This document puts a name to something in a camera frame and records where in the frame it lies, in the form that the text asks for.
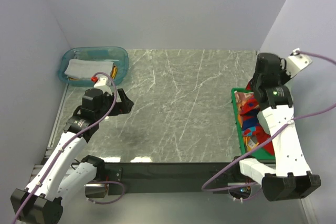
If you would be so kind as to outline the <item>orange and grey towel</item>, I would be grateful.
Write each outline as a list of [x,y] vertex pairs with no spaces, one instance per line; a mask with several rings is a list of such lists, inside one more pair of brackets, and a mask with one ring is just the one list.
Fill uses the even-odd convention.
[[[112,69],[112,72],[111,72],[111,78],[112,79],[114,79],[116,77],[117,72],[118,72],[117,66],[113,66],[113,69]],[[68,79],[71,80],[71,81],[79,81],[79,79],[75,79],[75,78],[71,78],[71,77],[69,77]]]

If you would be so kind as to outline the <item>red and blue cloth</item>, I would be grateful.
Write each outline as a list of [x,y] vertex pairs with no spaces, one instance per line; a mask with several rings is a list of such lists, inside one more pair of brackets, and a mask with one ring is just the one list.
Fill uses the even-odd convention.
[[253,93],[245,101],[241,102],[239,108],[244,144],[247,146],[247,150],[250,151],[268,140],[270,135],[265,132],[259,123],[257,115],[260,112],[260,107]]

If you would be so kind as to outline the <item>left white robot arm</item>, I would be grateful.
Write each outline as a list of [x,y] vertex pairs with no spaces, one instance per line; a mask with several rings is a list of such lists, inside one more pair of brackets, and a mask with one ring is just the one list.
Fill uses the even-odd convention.
[[42,169],[25,189],[12,193],[12,222],[58,223],[66,202],[85,185],[102,184],[107,189],[113,182],[101,158],[88,155],[70,175],[67,171],[98,130],[99,123],[106,117],[130,113],[133,105],[123,89],[86,90],[82,104],[66,122],[57,147]]

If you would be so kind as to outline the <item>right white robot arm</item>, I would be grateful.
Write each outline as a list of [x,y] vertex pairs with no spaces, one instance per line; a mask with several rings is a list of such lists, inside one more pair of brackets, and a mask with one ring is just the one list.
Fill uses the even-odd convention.
[[305,198],[321,186],[320,176],[312,173],[302,152],[292,96],[285,85],[310,63],[305,56],[259,53],[246,87],[253,94],[240,108],[242,134],[257,140],[251,150],[261,147],[274,155],[276,168],[248,155],[231,168],[231,175],[238,182],[250,177],[260,183],[269,201]]

